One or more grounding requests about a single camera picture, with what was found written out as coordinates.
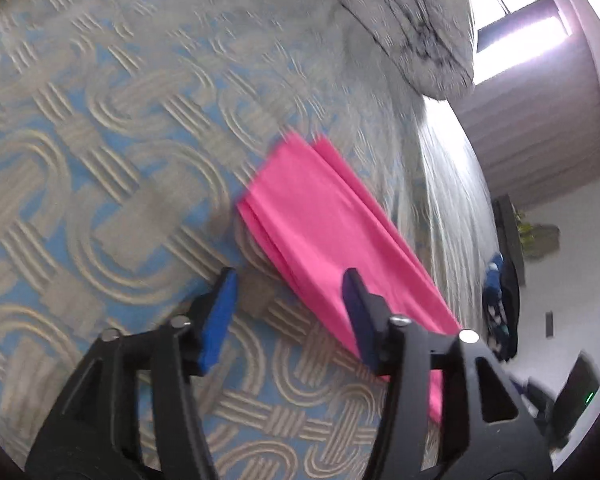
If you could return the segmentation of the blue beige patterned bedspread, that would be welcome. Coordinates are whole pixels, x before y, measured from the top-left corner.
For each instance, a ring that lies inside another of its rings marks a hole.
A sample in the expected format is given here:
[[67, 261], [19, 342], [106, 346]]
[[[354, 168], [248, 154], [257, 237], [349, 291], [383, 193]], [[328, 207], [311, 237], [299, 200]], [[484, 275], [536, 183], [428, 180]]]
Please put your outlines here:
[[338, 0], [0, 0], [0, 448], [22, 466], [107, 328], [160, 324], [240, 273], [195, 380], [225, 479], [357, 479], [384, 383], [317, 321], [236, 202], [286, 134], [326, 136], [460, 324], [496, 248], [451, 107]]

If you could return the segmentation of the black folded clothing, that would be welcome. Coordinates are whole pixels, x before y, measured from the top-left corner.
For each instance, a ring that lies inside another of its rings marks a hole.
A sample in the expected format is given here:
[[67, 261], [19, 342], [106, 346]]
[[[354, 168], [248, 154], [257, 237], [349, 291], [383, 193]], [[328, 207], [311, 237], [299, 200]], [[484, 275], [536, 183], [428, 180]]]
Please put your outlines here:
[[518, 275], [513, 263], [504, 259], [501, 277], [502, 303], [506, 314], [508, 339], [501, 344], [500, 360], [508, 362], [518, 352], [518, 324], [520, 317], [520, 291]]

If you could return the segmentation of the beige curtain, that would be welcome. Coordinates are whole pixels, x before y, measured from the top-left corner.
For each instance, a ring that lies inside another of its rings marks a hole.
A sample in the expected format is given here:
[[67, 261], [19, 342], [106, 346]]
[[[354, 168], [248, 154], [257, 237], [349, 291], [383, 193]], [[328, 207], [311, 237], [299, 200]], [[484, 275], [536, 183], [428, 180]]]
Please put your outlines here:
[[493, 197], [531, 208], [600, 179], [600, 82], [573, 35], [452, 104]]

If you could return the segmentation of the dark wall shelf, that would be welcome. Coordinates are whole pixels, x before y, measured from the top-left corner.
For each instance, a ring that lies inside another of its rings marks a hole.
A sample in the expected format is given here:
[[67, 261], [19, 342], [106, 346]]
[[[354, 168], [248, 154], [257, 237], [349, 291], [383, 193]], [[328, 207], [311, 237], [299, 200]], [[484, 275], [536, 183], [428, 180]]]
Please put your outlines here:
[[495, 197], [492, 209], [500, 251], [514, 267], [520, 287], [526, 286], [526, 269], [524, 268], [524, 253], [518, 233], [515, 207], [508, 194]]

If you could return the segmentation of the window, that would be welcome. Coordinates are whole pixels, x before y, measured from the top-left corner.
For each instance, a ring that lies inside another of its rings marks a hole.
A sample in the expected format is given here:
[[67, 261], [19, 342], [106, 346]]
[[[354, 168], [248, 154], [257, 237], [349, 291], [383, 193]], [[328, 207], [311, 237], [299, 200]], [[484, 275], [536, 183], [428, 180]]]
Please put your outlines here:
[[560, 46], [571, 26], [554, 0], [469, 0], [477, 29], [475, 84]]

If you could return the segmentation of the pink pants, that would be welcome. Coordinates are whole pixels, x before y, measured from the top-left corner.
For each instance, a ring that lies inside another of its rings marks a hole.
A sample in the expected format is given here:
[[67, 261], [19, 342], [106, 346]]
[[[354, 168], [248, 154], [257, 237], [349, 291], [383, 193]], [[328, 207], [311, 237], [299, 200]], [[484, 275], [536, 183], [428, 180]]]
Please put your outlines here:
[[324, 136], [306, 142], [288, 133], [237, 210], [289, 288], [350, 352], [358, 352], [342, 300], [350, 268], [391, 312], [438, 334], [462, 328], [412, 248]]

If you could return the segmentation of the green decor on shelf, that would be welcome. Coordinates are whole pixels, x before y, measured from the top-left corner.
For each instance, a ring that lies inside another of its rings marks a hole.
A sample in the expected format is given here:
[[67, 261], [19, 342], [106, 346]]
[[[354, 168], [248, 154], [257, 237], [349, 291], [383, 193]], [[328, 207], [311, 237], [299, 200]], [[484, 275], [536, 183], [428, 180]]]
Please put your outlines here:
[[540, 261], [560, 249], [560, 229], [549, 223], [530, 222], [523, 211], [514, 209], [522, 255], [527, 261]]

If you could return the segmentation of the navy white patterned clothing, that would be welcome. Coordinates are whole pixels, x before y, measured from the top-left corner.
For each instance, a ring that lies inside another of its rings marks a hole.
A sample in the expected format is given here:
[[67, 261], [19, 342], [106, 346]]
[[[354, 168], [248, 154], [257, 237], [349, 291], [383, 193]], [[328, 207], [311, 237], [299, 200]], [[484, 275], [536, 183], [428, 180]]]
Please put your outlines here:
[[508, 358], [510, 339], [501, 286], [503, 266], [504, 257], [496, 252], [486, 266], [482, 288], [482, 312], [488, 330], [488, 345], [500, 361]]

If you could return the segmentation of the grey patterned duvet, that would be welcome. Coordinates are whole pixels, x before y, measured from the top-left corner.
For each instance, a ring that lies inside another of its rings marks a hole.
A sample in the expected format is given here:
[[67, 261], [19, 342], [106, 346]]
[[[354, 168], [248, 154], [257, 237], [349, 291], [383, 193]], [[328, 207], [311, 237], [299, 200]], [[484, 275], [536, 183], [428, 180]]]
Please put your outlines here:
[[454, 101], [474, 88], [477, 33], [469, 0], [338, 0], [420, 94]]

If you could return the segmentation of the wall socket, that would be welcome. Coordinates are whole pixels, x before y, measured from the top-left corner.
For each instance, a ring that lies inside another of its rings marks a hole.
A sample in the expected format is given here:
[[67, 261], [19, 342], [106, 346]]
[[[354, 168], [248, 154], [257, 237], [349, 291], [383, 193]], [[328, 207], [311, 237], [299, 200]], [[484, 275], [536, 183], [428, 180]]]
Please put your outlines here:
[[545, 313], [545, 337], [547, 339], [553, 338], [554, 333], [554, 312], [548, 311]]

